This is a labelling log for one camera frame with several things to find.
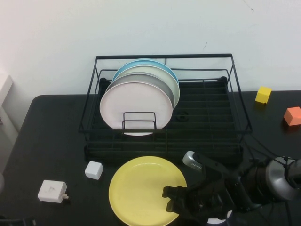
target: white plate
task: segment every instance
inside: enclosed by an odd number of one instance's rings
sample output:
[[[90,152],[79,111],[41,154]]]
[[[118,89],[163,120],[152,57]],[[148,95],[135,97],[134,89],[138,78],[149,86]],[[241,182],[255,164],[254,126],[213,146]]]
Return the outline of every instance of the white plate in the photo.
[[[165,94],[170,99],[170,101],[173,105],[173,108],[174,108],[174,94],[173,94],[172,90],[170,89],[170,87],[165,82],[163,82],[161,79],[157,78],[156,76],[154,76],[153,74],[150,74],[150,73],[133,72],[133,73],[125,74],[123,77],[118,78],[114,82],[112,82],[108,86],[106,91],[108,91],[112,87],[116,86],[117,84],[124,83],[124,82],[131,82],[131,81],[133,81],[133,82],[140,81],[143,83],[151,84],[151,85],[159,88],[160,90],[165,92]]]
[[[119,73],[118,76],[115,78],[115,80],[125,76],[128,73],[134,73],[134,72],[150,73],[153,76],[161,79],[163,82],[165,82],[166,85],[169,86],[169,88],[171,89],[171,91],[174,94],[174,106],[176,106],[178,104],[179,99],[180,99],[180,88],[179,88],[178,82],[172,75],[170,75],[170,73],[168,73],[167,71],[165,71],[161,68],[158,68],[156,66],[137,65],[137,66],[130,67],[128,69],[125,69],[121,73]]]
[[[125,120],[150,120],[126,121],[126,129],[154,129],[154,114],[141,112],[154,112],[156,114],[157,129],[161,129],[170,121],[173,105],[167,94],[155,85],[145,81],[127,81],[113,83],[106,91],[100,102],[100,114],[103,120],[113,129],[122,129]],[[132,136],[144,136],[149,133],[125,133]]]

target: white wall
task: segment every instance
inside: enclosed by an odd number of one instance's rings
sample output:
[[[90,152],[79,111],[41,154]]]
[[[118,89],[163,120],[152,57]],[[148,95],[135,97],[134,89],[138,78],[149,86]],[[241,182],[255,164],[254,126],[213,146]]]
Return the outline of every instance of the white wall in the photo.
[[[96,55],[233,53],[243,90],[301,89],[300,2],[0,0],[4,107],[19,129],[34,97],[85,94]]]

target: black wire dish rack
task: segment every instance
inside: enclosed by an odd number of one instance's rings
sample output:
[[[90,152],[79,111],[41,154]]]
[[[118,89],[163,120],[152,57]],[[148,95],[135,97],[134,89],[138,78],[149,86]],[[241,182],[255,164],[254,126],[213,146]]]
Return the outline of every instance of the black wire dish rack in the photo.
[[[114,73],[139,58],[152,58],[172,68],[179,79],[179,103],[163,129],[157,129],[155,114],[154,129],[127,129],[130,113],[124,113],[123,129],[111,129],[101,118],[100,100]],[[88,161],[124,163],[152,155],[176,163],[191,150],[223,164],[239,164],[242,137],[252,132],[252,126],[232,54],[97,56],[79,132],[85,134]],[[152,134],[124,134],[129,132]]]

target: small white block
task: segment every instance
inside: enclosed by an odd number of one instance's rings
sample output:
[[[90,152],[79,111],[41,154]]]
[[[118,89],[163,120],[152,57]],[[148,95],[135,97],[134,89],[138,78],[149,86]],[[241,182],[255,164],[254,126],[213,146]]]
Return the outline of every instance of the small white block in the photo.
[[[85,170],[88,178],[98,180],[103,172],[103,165],[99,162],[90,161]]]
[[[38,198],[45,202],[57,202],[61,203],[65,198],[67,185],[63,181],[44,180]]]

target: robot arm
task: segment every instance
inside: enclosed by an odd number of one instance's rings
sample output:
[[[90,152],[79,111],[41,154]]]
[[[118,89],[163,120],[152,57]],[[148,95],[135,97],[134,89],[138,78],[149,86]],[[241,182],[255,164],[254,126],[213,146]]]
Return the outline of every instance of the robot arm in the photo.
[[[301,160],[266,160],[253,163],[244,170],[230,173],[223,165],[188,151],[183,162],[198,171],[207,166],[223,174],[214,182],[190,187],[170,187],[163,197],[171,200],[168,212],[205,223],[209,218],[225,219],[228,211],[249,212],[271,202],[295,199],[300,194]]]

